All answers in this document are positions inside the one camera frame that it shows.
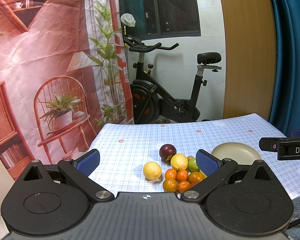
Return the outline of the yellow lemon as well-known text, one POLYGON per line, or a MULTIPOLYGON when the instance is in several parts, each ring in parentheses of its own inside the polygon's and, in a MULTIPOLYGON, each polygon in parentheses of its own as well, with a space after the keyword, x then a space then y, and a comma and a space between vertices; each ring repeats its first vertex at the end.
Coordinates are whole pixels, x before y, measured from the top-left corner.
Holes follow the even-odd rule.
POLYGON ((143 175, 148 180, 157 180, 161 177, 161 167, 156 162, 150 161, 143 166, 143 175))
POLYGON ((188 158, 183 154, 175 154, 170 160, 171 167, 176 170, 186 170, 188 167, 188 158))

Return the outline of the dark purple passion fruit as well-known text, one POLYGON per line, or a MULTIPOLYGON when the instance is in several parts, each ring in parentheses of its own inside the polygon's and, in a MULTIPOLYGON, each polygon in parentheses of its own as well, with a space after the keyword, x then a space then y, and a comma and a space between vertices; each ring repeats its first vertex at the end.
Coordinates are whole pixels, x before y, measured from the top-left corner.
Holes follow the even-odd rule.
POLYGON ((159 155, 163 161, 170 161, 176 153, 176 148, 171 144, 164 144, 159 149, 159 155))

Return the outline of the dark window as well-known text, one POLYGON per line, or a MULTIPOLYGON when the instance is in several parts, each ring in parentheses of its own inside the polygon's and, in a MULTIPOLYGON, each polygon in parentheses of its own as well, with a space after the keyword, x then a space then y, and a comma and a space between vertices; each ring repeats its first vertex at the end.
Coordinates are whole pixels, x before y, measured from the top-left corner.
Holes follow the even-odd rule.
POLYGON ((126 34, 141 40, 200 36, 197 0, 119 0, 119 6, 136 21, 126 34))

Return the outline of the printed room backdrop cloth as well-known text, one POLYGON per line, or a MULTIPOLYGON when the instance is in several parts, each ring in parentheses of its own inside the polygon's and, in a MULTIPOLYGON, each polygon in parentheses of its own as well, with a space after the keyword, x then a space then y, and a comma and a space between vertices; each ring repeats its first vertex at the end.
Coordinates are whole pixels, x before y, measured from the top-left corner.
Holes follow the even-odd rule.
POLYGON ((0 0, 0 161, 13 179, 132 117, 119 0, 0 0))

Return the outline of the yellow lemon centre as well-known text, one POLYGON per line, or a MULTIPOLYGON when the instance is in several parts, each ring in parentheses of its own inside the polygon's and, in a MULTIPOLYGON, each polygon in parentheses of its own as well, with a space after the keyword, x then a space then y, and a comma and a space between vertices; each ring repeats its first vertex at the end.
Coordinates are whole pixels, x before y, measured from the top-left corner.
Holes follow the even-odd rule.
POLYGON ((171 167, 176 170, 186 170, 188 167, 188 158, 183 154, 175 154, 170 160, 171 167))

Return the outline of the orange tangerine front middle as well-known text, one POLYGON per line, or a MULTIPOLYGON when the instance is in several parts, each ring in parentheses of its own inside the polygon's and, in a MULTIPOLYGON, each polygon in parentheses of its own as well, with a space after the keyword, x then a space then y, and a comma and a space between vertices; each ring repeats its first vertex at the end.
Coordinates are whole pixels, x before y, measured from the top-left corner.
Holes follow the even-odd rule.
POLYGON ((185 191, 187 191, 190 188, 191 184, 189 181, 181 181, 178 184, 178 191, 179 193, 184 193, 185 191))

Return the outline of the yellow lemon left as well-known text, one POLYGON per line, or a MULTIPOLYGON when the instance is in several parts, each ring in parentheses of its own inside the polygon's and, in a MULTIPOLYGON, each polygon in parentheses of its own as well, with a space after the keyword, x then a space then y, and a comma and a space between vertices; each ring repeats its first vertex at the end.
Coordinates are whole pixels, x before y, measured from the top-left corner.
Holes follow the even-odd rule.
POLYGON ((143 175, 148 180, 157 180, 161 177, 161 167, 156 162, 150 161, 143 166, 143 175))

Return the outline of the large orange tangerine right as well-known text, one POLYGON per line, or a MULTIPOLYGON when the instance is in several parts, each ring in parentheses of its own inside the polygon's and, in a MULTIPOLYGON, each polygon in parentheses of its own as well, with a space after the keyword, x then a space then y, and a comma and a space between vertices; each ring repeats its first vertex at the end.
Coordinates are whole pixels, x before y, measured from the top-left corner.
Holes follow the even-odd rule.
POLYGON ((187 180, 190 184, 199 183, 203 180, 203 175, 200 172, 194 171, 189 174, 187 180))

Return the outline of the white cloth on bike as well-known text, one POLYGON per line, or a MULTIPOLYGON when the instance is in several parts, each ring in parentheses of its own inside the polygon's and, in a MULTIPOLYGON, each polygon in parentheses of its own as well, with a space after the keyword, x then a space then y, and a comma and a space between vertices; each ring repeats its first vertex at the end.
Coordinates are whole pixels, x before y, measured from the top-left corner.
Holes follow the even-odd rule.
POLYGON ((135 27, 136 20, 132 14, 124 13, 120 17, 121 23, 127 27, 135 27))

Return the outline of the orange tangerine back right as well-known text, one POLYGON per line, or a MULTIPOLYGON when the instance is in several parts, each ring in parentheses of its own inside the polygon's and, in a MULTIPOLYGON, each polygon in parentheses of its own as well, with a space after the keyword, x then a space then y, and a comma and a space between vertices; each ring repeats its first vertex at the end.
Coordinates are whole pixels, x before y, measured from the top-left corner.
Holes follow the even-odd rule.
POLYGON ((182 181, 187 181, 188 179, 188 172, 186 170, 180 170, 177 172, 176 175, 176 181, 177 182, 182 182, 182 181))

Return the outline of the blue plaid tablecloth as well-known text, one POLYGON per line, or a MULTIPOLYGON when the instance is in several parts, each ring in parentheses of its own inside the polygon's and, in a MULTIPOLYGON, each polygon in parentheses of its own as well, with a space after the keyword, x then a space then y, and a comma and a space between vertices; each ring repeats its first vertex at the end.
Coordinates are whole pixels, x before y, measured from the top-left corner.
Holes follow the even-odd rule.
POLYGON ((170 165, 161 161, 159 149, 172 144, 178 153, 195 156, 204 149, 211 152, 225 142, 240 142, 258 151, 275 173, 290 198, 300 196, 300 161, 278 161, 276 154, 258 146, 262 137, 283 134, 257 114, 236 118, 181 124, 106 124, 90 147, 100 153, 100 164, 89 178, 113 194, 118 192, 162 192, 164 178, 150 181, 143 166, 154 161, 162 172, 170 165))

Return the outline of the teal curtain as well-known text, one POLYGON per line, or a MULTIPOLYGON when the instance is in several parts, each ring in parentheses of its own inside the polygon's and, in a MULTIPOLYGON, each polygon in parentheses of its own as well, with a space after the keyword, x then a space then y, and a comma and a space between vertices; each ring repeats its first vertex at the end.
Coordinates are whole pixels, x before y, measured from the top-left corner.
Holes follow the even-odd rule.
POLYGON ((269 122, 284 135, 300 129, 300 0, 271 0, 276 74, 269 122))

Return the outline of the wooden door panel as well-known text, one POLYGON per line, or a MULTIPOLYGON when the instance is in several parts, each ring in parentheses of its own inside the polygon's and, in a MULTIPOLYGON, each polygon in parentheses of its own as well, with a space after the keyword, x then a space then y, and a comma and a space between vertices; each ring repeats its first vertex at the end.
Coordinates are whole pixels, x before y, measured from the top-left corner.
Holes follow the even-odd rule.
POLYGON ((224 118, 268 119, 275 82, 276 37, 271 0, 221 0, 226 53, 224 118))

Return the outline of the beige round plate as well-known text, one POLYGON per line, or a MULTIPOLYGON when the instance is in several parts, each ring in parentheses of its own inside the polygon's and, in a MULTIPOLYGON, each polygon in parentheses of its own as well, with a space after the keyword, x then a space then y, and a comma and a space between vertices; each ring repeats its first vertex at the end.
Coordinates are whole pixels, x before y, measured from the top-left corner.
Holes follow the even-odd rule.
POLYGON ((255 160, 262 159, 254 148, 239 142, 220 144, 212 150, 211 154, 220 160, 230 158, 239 165, 252 165, 255 160))

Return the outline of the green apple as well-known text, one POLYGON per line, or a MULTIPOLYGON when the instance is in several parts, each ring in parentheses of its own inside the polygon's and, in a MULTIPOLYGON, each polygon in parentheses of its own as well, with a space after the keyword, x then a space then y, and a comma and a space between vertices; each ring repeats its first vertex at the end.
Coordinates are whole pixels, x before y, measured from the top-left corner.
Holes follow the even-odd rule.
POLYGON ((189 159, 188 168, 192 172, 195 172, 195 171, 198 172, 199 171, 199 167, 196 164, 196 159, 195 158, 189 159))

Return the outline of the yellow-green apple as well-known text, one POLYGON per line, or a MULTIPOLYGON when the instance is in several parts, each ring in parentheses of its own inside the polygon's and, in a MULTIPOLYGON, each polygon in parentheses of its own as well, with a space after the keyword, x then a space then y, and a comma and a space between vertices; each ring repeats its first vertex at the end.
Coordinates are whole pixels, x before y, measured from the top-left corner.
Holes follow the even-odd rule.
POLYGON ((199 173, 202 175, 203 179, 207 178, 207 176, 201 170, 199 170, 199 173))

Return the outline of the orange tangerine back left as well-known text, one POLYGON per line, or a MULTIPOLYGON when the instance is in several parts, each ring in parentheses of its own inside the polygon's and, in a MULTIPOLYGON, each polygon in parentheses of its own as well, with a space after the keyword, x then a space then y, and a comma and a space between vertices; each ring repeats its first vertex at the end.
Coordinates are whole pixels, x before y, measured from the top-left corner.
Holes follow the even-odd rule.
POLYGON ((165 172, 165 179, 176 179, 177 171, 174 169, 169 169, 165 172))

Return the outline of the speckled orange tangerine front left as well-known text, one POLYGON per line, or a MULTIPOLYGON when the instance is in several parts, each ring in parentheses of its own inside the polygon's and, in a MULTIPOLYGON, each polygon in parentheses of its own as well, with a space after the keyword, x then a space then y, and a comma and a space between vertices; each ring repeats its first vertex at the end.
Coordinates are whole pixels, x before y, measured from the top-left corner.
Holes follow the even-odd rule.
POLYGON ((175 179, 165 179, 162 187, 165 192, 175 192, 178 189, 178 182, 175 179))

